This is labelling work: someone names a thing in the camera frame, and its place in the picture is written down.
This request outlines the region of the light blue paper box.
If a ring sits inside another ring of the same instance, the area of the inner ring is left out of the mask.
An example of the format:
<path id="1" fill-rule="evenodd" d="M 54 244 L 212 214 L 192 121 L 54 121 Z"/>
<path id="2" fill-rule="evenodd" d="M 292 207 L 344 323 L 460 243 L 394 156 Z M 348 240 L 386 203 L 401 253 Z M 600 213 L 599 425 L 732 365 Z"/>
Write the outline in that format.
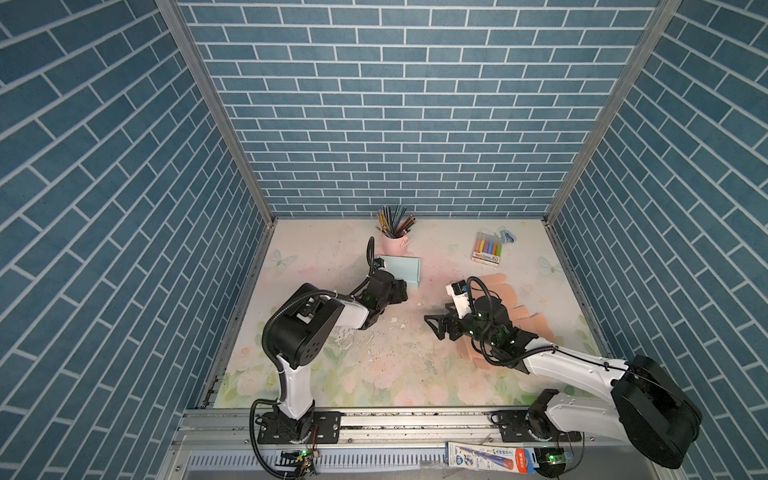
<path id="1" fill-rule="evenodd" d="M 418 286 L 421 277 L 421 259 L 417 257 L 398 257 L 382 255 L 383 269 L 397 280 Z"/>

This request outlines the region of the pink paper box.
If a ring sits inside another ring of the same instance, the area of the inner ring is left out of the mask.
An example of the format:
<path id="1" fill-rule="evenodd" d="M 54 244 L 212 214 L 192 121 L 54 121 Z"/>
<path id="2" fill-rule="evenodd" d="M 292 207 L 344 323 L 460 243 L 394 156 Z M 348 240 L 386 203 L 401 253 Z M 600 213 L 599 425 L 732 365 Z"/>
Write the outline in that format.
<path id="1" fill-rule="evenodd" d="M 512 324 L 522 330 L 534 333 L 538 338 L 549 342 L 555 340 L 547 318 L 542 313 L 532 314 L 525 305 L 518 303 L 518 295 L 511 285 L 506 283 L 504 274 L 493 274 L 482 278 L 491 296 L 498 297 L 506 306 Z M 464 335 L 457 340 L 457 349 L 462 359 L 471 361 L 477 368 L 490 371 L 492 365 L 487 363 L 479 353 L 472 348 L 471 338 Z"/>

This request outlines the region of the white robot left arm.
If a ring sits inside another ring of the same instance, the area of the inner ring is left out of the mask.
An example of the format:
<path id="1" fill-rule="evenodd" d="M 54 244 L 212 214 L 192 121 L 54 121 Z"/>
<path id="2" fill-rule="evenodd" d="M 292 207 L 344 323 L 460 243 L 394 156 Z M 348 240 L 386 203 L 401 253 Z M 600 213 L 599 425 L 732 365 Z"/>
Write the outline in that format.
<path id="1" fill-rule="evenodd" d="M 375 256 L 375 239 L 366 246 L 368 271 L 349 294 L 305 283 L 266 322 L 261 345 L 275 366 L 279 397 L 255 400 L 250 408 L 249 435 L 255 445 L 302 443 L 323 435 L 333 443 L 329 422 L 340 415 L 316 413 L 311 392 L 311 363 L 336 327 L 366 330 L 390 305 L 408 299 L 407 283 L 384 269 Z"/>

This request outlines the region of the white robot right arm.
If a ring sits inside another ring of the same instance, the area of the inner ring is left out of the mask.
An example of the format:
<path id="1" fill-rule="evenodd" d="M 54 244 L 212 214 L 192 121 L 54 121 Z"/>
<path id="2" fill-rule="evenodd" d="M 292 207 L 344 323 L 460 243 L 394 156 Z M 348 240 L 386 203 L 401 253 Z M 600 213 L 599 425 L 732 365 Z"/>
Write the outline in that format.
<path id="1" fill-rule="evenodd" d="M 501 297 L 475 276 L 446 290 L 452 300 L 445 312 L 424 318 L 438 339 L 468 338 L 491 366 L 589 393 L 579 400 L 557 389 L 544 390 L 527 411 L 531 436 L 550 441 L 565 433 L 595 433 L 631 444 L 661 467 L 681 467 L 700 434 L 703 415 L 654 359 L 580 353 L 524 330 Z"/>

